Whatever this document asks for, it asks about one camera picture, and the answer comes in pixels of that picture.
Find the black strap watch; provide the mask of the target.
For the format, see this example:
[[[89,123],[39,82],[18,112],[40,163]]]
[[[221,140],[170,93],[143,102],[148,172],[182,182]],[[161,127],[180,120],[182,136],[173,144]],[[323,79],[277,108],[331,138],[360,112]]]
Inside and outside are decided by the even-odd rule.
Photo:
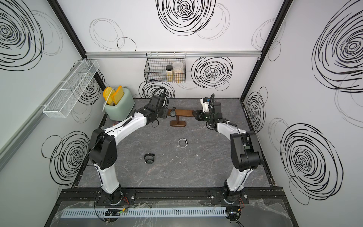
[[[169,115],[171,116],[171,117],[176,117],[176,108],[175,107],[173,107],[171,110],[170,110],[170,113],[169,113]]]

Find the white watch band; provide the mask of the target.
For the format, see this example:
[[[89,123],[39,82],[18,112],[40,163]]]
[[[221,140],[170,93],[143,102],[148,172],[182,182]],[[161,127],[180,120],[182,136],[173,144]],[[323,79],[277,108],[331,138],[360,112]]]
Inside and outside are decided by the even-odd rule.
[[[188,141],[185,138],[181,138],[178,140],[178,147],[186,148],[188,146]]]

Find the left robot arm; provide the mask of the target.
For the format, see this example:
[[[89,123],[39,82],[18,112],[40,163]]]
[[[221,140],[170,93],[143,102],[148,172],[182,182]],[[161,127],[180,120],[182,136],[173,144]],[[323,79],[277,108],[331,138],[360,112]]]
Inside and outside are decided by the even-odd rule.
[[[166,118],[166,88],[159,87],[153,93],[147,105],[117,125],[105,130],[95,129],[89,144],[89,160],[95,166],[101,182],[103,195],[111,205],[123,200],[120,183],[115,172],[118,158],[117,145],[136,130]]]

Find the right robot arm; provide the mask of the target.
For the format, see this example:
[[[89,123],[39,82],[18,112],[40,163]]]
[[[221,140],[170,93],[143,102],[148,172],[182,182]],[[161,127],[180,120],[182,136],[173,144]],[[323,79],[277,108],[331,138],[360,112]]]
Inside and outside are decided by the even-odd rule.
[[[224,199],[233,202],[245,196],[243,190],[250,174],[262,164],[261,147],[253,131],[242,130],[223,117],[221,103],[215,95],[200,100],[202,110],[193,112],[197,121],[206,122],[208,129],[216,131],[230,140],[233,169],[224,183]]]

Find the black round watch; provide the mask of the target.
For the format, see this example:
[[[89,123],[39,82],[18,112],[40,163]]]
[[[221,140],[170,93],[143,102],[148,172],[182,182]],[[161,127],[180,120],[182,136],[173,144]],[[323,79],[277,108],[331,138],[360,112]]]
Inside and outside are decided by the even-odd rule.
[[[155,161],[154,158],[155,158],[155,154],[153,154],[153,153],[147,153],[144,155],[144,161],[146,164],[149,164],[149,165],[154,163],[154,161]]]

